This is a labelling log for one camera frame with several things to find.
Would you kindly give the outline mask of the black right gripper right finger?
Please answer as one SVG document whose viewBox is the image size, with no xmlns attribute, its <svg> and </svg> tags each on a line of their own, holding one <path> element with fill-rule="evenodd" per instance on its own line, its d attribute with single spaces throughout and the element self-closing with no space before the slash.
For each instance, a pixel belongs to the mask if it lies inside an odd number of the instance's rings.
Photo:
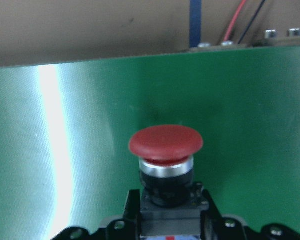
<svg viewBox="0 0 300 240">
<path fill-rule="evenodd" d="M 202 191 L 208 209 L 200 213 L 200 238 L 202 240 L 300 240 L 300 233 L 292 228 L 271 223 L 259 232 L 231 216 L 222 216 L 208 190 Z"/>
</svg>

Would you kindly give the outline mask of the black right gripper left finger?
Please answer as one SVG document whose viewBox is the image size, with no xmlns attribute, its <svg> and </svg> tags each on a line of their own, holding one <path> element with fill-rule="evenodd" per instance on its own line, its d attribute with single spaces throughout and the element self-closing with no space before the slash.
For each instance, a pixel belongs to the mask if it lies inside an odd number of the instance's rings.
<svg viewBox="0 0 300 240">
<path fill-rule="evenodd" d="M 54 240 L 139 240 L 141 238 L 141 194 L 130 190 L 127 195 L 123 215 L 111 220 L 105 227 L 90 233 L 87 229 L 68 227 L 57 234 Z"/>
</svg>

